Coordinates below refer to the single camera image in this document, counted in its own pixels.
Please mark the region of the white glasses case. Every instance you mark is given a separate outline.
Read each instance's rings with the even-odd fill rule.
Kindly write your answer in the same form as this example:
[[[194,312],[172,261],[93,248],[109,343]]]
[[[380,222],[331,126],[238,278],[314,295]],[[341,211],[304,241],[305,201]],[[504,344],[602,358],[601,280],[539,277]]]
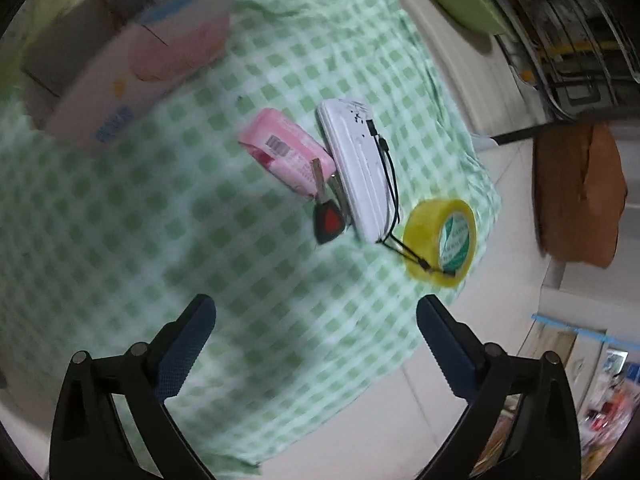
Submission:
[[[394,220],[390,168],[369,105],[328,99],[317,110],[356,232],[363,243],[384,240]]]

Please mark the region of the pink tissue pack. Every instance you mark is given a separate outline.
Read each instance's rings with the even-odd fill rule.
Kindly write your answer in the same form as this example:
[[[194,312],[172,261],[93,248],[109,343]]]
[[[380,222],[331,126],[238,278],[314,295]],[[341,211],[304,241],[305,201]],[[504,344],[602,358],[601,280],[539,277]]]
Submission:
[[[324,180],[336,171],[328,151],[280,110],[264,108],[239,134],[239,144],[259,165],[301,196],[317,194],[311,163],[318,159]]]

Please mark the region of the yellow tape roll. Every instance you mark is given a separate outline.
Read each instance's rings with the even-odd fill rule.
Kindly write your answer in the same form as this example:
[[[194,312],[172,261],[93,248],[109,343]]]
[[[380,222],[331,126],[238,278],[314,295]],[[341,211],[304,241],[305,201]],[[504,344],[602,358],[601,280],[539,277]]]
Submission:
[[[412,278],[456,287],[468,274],[475,254],[473,211],[463,200],[422,200],[409,214],[402,244]]]

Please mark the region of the red black key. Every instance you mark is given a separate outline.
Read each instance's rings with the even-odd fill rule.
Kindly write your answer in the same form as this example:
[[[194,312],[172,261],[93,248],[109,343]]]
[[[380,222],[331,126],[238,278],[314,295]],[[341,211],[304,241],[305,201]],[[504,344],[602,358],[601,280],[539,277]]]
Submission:
[[[314,198],[314,237],[318,244],[324,245],[342,235],[346,223],[340,207],[326,192],[320,159],[311,161],[311,171],[317,190]]]

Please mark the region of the white cardboard storage box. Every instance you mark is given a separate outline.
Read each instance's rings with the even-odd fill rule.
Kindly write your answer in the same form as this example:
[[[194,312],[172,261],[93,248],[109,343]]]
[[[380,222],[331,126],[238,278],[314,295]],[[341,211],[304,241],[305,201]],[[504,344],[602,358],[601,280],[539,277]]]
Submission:
[[[96,154],[224,55],[234,0],[81,0],[27,50],[32,125]]]

